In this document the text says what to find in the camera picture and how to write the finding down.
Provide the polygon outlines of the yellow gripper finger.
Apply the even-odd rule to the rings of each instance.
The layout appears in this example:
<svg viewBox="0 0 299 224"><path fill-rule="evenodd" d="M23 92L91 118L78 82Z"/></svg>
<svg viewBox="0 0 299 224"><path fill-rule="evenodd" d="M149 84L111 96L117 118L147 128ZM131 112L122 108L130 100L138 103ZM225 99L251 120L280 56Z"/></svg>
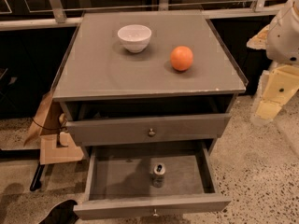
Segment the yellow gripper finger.
<svg viewBox="0 0 299 224"><path fill-rule="evenodd" d="M256 115L261 119L273 119L281 108L282 106L278 103L261 101L258 104Z"/></svg>
<svg viewBox="0 0 299 224"><path fill-rule="evenodd" d="M266 49L268 31L269 26L266 25L255 36L249 39L247 42L247 47L250 49Z"/></svg>

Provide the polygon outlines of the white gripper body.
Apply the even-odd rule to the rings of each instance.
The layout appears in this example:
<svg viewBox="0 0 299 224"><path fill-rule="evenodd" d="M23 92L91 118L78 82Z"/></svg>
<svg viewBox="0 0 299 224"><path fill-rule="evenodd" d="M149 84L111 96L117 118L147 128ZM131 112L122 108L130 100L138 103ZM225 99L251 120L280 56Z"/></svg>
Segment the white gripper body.
<svg viewBox="0 0 299 224"><path fill-rule="evenodd" d="M263 100L285 105L298 90L299 68L292 65L282 65L270 72L263 92Z"/></svg>

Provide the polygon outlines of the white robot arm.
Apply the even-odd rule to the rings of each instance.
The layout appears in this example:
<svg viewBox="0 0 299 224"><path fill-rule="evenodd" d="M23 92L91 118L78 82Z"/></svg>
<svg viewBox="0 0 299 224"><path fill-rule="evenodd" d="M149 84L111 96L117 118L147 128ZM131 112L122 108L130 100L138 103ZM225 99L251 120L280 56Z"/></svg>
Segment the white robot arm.
<svg viewBox="0 0 299 224"><path fill-rule="evenodd" d="M258 119L273 120L299 90L299 0L288 0L247 47L264 49L275 64L261 75L262 93L254 111Z"/></svg>

